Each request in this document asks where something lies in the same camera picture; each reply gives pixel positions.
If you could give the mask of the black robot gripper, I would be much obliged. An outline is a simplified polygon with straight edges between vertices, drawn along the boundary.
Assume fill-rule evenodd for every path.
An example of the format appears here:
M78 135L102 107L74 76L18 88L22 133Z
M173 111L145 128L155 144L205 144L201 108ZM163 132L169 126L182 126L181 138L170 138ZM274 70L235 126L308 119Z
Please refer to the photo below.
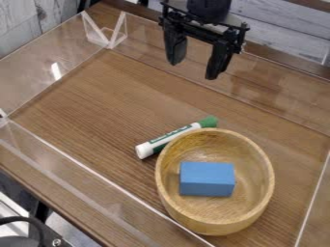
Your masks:
M183 31L195 39L213 42L206 75L214 80L227 69L234 51L241 52L245 35L250 30L246 22L230 14L233 0L165 0L161 24L166 20L182 26L165 25L165 51L167 61L178 65L187 54L187 37Z

